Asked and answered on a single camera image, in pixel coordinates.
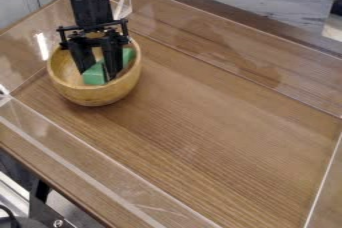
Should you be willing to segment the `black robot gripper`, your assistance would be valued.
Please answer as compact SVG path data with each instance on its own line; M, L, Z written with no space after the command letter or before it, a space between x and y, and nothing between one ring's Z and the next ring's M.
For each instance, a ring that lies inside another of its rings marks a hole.
M59 45L63 50L70 49L81 74L83 74L97 63L93 47L85 42L69 42L69 40L75 37L89 37L95 39L107 36L101 40L101 47L105 57L107 77L113 80L123 69L122 46L131 43L127 24L129 20L123 18L91 27L81 27L77 25L58 27L57 32L61 35Z

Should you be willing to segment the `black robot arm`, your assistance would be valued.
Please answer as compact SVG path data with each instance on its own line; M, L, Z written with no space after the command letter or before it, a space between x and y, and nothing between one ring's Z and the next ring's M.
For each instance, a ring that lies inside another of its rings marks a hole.
M123 46L130 43L129 21L115 19L110 0L70 0L75 25L59 26L61 47L69 50L81 74L97 64L94 48L103 53L107 81L123 70Z

